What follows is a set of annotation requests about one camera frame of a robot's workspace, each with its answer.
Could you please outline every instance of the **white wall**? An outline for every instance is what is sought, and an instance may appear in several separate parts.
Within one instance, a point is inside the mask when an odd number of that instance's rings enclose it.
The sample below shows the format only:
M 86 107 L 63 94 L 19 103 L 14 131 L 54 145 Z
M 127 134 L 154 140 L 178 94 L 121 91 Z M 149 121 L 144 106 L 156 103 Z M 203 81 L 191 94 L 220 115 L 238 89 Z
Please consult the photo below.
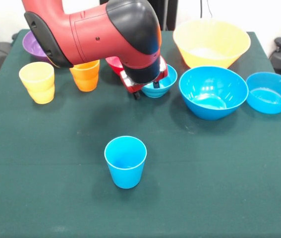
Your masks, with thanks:
M 206 0 L 203 16 L 210 17 Z M 271 0 L 209 0 L 214 18 L 231 22 L 245 31 L 255 31 L 265 52 L 275 47 L 273 40 L 281 36 L 281 4 Z M 66 13 L 88 9 L 99 4 L 99 0 L 63 0 Z M 0 41 L 11 41 L 12 34 L 28 28 L 23 17 L 21 0 L 0 0 Z M 177 24 L 200 17 L 199 0 L 179 0 Z
M 228 21 L 245 31 L 254 31 L 266 54 L 274 49 L 274 38 L 281 36 L 281 2 L 272 0 L 209 0 L 213 18 Z M 199 0 L 179 0 L 176 23 L 200 17 Z M 203 0 L 203 17 L 211 17 Z
M 63 0 L 65 13 L 74 13 L 99 5 L 99 0 Z M 0 41 L 11 42 L 11 36 L 28 28 L 21 0 L 0 0 Z

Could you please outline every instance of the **blue bowl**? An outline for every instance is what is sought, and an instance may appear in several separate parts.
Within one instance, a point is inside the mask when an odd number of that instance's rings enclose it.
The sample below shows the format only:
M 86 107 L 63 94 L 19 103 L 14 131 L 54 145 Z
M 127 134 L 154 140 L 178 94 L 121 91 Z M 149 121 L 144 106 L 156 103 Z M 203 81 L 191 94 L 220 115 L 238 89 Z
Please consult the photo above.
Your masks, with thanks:
M 281 113 L 281 75 L 259 72 L 249 76 L 246 83 L 247 103 L 253 109 L 266 114 Z
M 216 66 L 189 69 L 182 75 L 179 88 L 188 108 L 205 120 L 226 117 L 248 96 L 248 87 L 242 77 Z
M 159 81 L 160 88 L 154 88 L 153 83 L 145 85 L 141 91 L 150 98 L 159 98 L 169 91 L 169 89 L 174 85 L 178 74 L 175 69 L 168 65 L 168 76 Z

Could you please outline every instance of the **bowl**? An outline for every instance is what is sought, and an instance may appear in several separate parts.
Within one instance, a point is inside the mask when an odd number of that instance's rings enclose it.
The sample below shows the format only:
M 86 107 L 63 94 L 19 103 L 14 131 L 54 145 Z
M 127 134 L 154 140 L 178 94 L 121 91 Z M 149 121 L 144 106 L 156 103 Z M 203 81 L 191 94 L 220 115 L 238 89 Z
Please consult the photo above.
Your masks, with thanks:
M 250 47 L 246 32 L 215 19 L 184 22 L 176 27 L 173 39 L 190 68 L 204 65 L 228 68 Z
M 37 60 L 50 63 L 49 58 L 42 50 L 32 31 L 29 31 L 24 36 L 22 46 L 26 52 L 34 56 Z
M 258 72 L 246 80 L 249 88 L 247 103 L 266 114 L 281 113 L 281 75 Z
M 248 96 L 248 87 L 242 77 L 217 66 L 189 69 L 180 78 L 179 88 L 188 108 L 206 120 L 226 117 Z
M 176 82 L 176 79 L 178 77 L 178 74 L 176 73 L 175 69 L 168 65 L 168 76 L 161 79 L 159 81 L 159 88 L 154 88 L 154 83 L 146 84 L 141 91 L 150 98 L 159 98 L 162 97 L 164 94 L 166 94 L 169 89 L 174 85 Z
M 107 57 L 105 58 L 106 62 L 110 65 L 112 70 L 119 76 L 120 72 L 123 71 L 123 67 L 121 64 L 121 61 L 118 57 L 113 56 L 113 57 Z

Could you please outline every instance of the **purple bowl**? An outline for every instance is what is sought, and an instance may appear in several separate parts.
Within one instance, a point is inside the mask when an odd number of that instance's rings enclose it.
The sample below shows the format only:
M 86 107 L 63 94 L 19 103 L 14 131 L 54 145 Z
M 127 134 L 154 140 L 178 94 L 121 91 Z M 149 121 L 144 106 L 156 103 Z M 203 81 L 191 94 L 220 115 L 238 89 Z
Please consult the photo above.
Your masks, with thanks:
M 50 60 L 42 50 L 32 31 L 29 31 L 25 35 L 22 40 L 22 46 L 26 52 L 34 56 L 37 60 L 50 63 Z

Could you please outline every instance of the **blue cup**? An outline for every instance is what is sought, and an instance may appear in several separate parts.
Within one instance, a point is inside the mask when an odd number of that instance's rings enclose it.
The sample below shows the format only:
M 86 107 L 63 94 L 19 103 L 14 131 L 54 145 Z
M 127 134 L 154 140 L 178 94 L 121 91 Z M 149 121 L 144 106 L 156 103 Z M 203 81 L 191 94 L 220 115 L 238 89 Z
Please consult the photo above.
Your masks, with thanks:
M 247 103 L 253 109 L 266 114 L 281 113 L 281 75 L 259 72 L 249 76 L 246 83 Z
M 141 91 L 150 98 L 159 98 L 166 94 L 169 89 L 174 85 L 176 79 L 178 78 L 178 74 L 176 70 L 168 65 L 168 76 L 159 80 L 159 88 L 154 88 L 154 83 L 146 84 Z
M 116 186 L 129 189 L 139 183 L 147 156 L 141 140 L 132 136 L 117 137 L 107 144 L 104 155 Z

